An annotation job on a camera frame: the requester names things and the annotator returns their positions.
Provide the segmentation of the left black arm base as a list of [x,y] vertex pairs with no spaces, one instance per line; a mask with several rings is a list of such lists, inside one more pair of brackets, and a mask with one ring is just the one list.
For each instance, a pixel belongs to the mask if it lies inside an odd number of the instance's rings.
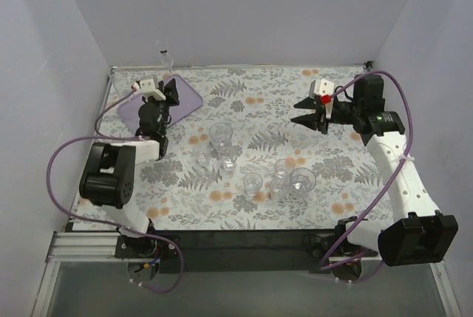
[[115,258],[128,259],[127,272],[131,279],[151,281],[160,271],[162,260],[177,262],[175,245],[180,245],[180,237],[165,234],[174,244],[147,237],[131,238],[120,235],[115,246]]

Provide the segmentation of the clear champagne flute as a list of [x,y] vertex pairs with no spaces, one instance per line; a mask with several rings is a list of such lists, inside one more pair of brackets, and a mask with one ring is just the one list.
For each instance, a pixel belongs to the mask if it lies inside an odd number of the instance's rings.
[[169,74],[172,74],[174,67],[174,56],[172,55],[169,43],[166,39],[161,38],[160,40],[157,40],[155,46],[157,48],[157,54],[161,64]]

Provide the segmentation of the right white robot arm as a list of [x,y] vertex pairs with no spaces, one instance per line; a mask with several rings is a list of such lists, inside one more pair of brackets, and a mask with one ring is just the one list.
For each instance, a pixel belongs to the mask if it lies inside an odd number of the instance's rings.
[[307,98],[295,104],[309,109],[292,123],[326,134],[331,124],[350,125],[375,161],[384,187],[355,219],[339,222],[338,239],[321,258],[326,262],[340,246],[355,245],[381,255],[390,267],[438,263],[457,231],[454,216],[445,215],[430,197],[410,155],[413,122],[385,108],[384,79],[399,82],[385,71],[369,71],[345,86],[318,79]]

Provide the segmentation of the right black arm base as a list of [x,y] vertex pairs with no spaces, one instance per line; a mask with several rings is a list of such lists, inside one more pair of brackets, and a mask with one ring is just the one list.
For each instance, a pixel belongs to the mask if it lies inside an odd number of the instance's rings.
[[336,281],[352,284],[362,278],[363,258],[377,257],[378,253],[369,248],[363,248],[359,245],[351,244],[347,241],[341,243],[330,255],[322,262],[322,258],[329,251],[338,237],[335,234],[320,235],[308,233],[302,237],[302,245],[310,258],[315,259],[315,267],[310,267],[309,274],[318,274],[327,278],[329,274],[334,276]]

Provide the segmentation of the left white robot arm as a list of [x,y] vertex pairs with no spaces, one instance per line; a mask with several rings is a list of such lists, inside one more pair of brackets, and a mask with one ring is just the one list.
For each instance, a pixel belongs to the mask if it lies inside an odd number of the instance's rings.
[[79,184],[79,194],[105,210],[118,231],[137,239],[150,234],[152,223],[132,200],[135,167],[158,161],[166,154],[170,108],[180,104],[176,80],[155,82],[152,78],[133,86],[142,93],[136,139],[122,143],[92,144]]

